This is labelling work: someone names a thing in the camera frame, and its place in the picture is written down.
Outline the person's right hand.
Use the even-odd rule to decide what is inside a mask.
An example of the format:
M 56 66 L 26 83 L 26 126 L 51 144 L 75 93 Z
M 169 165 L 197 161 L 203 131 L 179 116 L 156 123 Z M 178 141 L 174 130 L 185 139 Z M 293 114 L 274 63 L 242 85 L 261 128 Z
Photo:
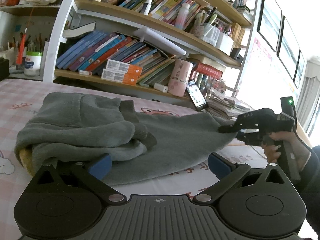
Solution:
M 302 144 L 298 137 L 293 132 L 281 131 L 271 133 L 270 138 L 274 141 L 288 142 L 295 155 L 295 160 L 300 171 L 306 166 L 306 163 L 311 157 L 311 152 Z M 265 145 L 261 147 L 264 149 L 264 154 L 267 157 L 269 163 L 276 163 L 280 157 L 280 148 L 276 145 Z

